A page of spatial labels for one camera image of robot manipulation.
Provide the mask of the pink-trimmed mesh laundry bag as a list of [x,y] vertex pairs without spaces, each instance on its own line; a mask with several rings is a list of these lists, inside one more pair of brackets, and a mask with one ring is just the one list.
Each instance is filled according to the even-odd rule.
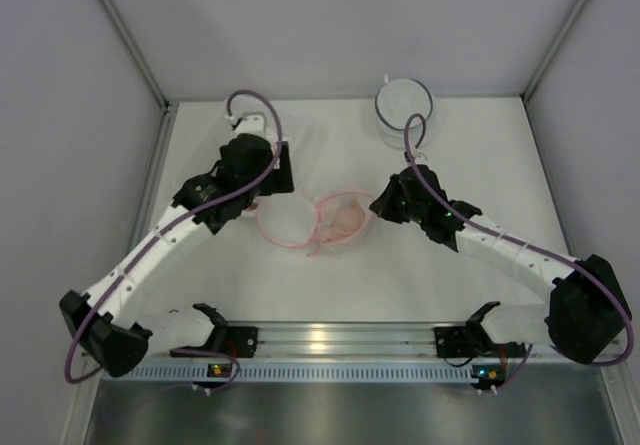
[[[360,204],[365,213],[360,230],[343,240],[326,241],[326,230],[336,212],[354,201]],[[373,221],[373,213],[369,210],[372,202],[370,194],[358,190],[338,192],[319,201],[301,193],[275,195],[258,202],[255,218],[258,230],[267,241],[312,256],[323,252],[339,252],[361,240]]]

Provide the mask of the blue-trimmed mesh laundry bag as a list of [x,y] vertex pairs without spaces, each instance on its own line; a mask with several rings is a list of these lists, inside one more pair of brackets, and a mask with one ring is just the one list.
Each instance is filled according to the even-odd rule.
[[435,134],[432,116],[435,101],[431,91],[413,78],[384,77],[384,85],[374,98],[374,112],[381,140],[392,148],[404,148],[404,131],[409,118],[419,114],[409,128],[409,143],[414,149],[425,147]]

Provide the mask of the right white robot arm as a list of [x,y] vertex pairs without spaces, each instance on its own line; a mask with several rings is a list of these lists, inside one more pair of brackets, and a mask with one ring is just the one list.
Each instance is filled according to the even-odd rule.
[[543,345],[591,365],[621,333],[633,331],[632,314],[607,260],[555,254],[514,236],[481,209],[448,198],[426,165],[391,175],[370,209],[388,222],[417,224],[431,241],[491,266],[536,296],[534,304],[483,305],[467,321],[482,344]]

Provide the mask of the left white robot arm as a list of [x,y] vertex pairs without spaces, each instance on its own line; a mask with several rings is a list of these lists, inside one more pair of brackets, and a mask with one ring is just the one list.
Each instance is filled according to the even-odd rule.
[[294,190],[289,146],[241,133],[220,149],[211,171],[184,182],[155,228],[106,277],[59,302],[74,345],[112,377],[145,357],[172,352],[201,356],[226,341],[228,324],[212,306],[143,315],[166,274],[262,196]]

